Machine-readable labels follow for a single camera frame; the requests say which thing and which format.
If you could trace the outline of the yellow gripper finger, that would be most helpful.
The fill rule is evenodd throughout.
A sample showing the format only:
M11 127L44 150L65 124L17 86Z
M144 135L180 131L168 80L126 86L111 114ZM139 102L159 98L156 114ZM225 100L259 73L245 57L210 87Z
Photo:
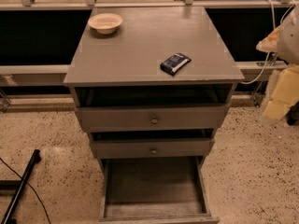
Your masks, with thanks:
M266 38L257 44L256 49L261 52L277 52L279 32L280 27L278 26Z

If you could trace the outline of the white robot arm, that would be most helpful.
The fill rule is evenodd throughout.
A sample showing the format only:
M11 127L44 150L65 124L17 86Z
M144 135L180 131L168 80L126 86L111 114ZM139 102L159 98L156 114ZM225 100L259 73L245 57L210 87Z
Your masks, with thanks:
M289 66L268 83L269 101L263 115L268 119L282 119L299 102L299 6L296 6L256 49L275 52Z

